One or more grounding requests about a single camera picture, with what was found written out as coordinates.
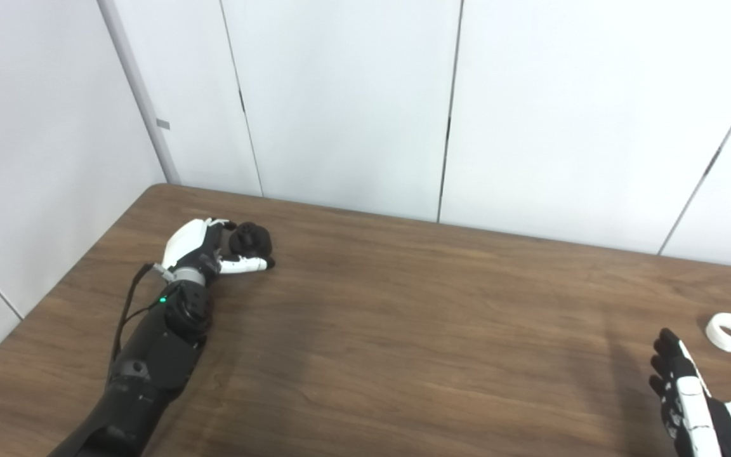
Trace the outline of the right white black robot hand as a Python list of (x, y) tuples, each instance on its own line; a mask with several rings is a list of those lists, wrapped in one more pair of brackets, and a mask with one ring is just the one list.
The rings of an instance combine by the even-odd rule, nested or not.
[(731, 456), (731, 401), (711, 395), (684, 342), (661, 329), (648, 382), (659, 398), (661, 421), (679, 456)]

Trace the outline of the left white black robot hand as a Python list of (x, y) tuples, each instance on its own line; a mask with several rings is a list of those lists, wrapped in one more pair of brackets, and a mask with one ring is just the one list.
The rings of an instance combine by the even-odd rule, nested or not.
[(207, 286), (219, 275), (273, 269), (272, 252), (272, 237), (261, 225), (194, 219), (169, 238), (162, 263), (154, 269), (168, 283), (191, 281)]

